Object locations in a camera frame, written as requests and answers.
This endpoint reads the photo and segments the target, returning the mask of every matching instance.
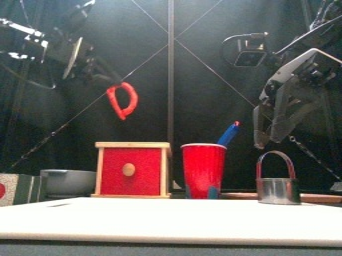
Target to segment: wooden box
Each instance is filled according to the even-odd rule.
[[[169,198],[165,142],[96,142],[95,197]]]

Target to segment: metal basket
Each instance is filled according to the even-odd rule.
[[[283,158],[290,178],[262,178],[262,161],[268,154],[276,154]],[[256,192],[259,203],[300,204],[299,183],[295,179],[294,165],[288,156],[280,151],[268,151],[258,159]]]

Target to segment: table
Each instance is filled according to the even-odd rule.
[[[340,216],[307,203],[64,199],[0,208],[0,255],[340,255]]]

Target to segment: red cup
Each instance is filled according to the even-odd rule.
[[[218,199],[227,148],[219,144],[191,143],[181,146],[185,198]]]

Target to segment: blue marker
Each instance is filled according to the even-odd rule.
[[[234,124],[228,127],[226,132],[223,133],[222,137],[219,138],[218,144],[227,147],[230,144],[230,141],[235,137],[238,131],[239,131],[239,121],[235,121]]]

